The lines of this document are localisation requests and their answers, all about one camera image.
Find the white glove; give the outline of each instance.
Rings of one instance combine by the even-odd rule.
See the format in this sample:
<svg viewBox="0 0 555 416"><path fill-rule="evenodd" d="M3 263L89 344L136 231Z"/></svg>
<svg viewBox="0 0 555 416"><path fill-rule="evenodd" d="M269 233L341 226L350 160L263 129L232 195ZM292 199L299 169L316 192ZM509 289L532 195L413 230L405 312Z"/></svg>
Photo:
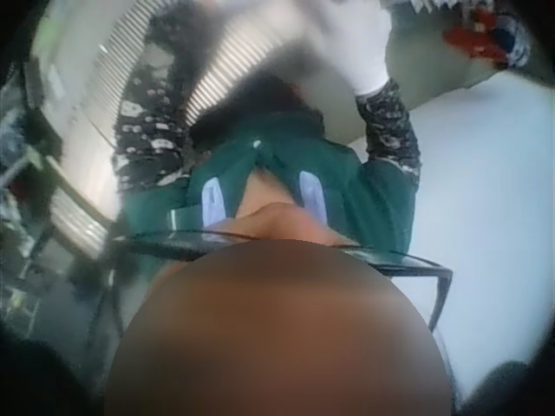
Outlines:
<svg viewBox="0 0 555 416"><path fill-rule="evenodd" d="M391 17L379 0L298 0L308 37L356 95L372 94L389 80L385 52Z"/></svg>

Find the blurry foreground object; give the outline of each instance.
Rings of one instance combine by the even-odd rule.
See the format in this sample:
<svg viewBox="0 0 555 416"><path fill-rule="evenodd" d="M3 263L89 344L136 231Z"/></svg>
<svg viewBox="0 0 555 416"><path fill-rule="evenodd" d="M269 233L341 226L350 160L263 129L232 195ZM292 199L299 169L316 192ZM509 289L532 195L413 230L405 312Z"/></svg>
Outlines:
<svg viewBox="0 0 555 416"><path fill-rule="evenodd" d="M152 287L105 414L447 416L449 390L434 337L387 278L334 248L260 240Z"/></svg>

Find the person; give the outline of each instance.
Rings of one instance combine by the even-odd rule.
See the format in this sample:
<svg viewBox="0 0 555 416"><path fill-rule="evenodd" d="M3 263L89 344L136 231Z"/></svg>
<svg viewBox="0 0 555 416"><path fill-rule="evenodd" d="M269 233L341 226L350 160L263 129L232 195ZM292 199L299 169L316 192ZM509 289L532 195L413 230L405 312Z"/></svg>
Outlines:
<svg viewBox="0 0 555 416"><path fill-rule="evenodd" d="M146 54L169 63L140 61L114 126L129 233L211 229L407 252L421 160L385 62L390 15L377 1L297 3L315 51L353 89L368 161L327 141L322 115L267 73L189 129L184 102L218 29L184 3L152 20Z"/></svg>
<svg viewBox="0 0 555 416"><path fill-rule="evenodd" d="M434 337L392 282L336 248L265 239L157 279L104 414L442 416L449 392Z"/></svg>

